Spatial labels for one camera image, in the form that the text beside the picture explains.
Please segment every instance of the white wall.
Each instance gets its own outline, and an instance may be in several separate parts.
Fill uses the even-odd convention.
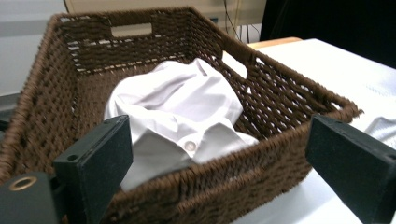
[[[0,0],[0,96],[23,87],[52,14],[63,0]]]

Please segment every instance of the woven texture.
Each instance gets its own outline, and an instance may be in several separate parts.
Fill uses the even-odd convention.
[[[111,33],[111,27],[139,23],[151,23],[152,34]],[[246,79],[221,60],[224,50],[247,68]],[[347,99],[236,42],[193,8],[55,15],[1,145],[0,184],[32,171],[52,174],[51,162],[103,120],[109,94],[123,78],[165,60],[195,58],[226,77],[244,107],[235,129],[260,143],[119,191],[104,223],[235,220],[305,178],[313,114],[350,122],[360,113]]]

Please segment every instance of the table surface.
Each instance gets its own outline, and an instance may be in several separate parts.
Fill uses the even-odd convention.
[[[317,39],[291,37],[250,45],[325,88],[354,101],[364,114],[351,123],[364,131],[379,116],[396,119],[396,70]],[[241,76],[246,73],[230,55],[224,62]],[[329,185],[312,170],[307,178],[244,217],[242,223],[361,223]]]

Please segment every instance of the white shirt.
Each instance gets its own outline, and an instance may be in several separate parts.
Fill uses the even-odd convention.
[[[125,78],[105,111],[105,119],[130,117],[134,163],[122,189],[256,144],[233,129],[242,110],[223,75],[200,59],[164,62],[148,74]]]

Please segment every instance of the shirt button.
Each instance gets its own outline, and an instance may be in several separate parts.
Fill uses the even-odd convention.
[[[184,144],[184,149],[186,149],[187,151],[195,151],[197,149],[197,146],[192,141],[187,141]]]

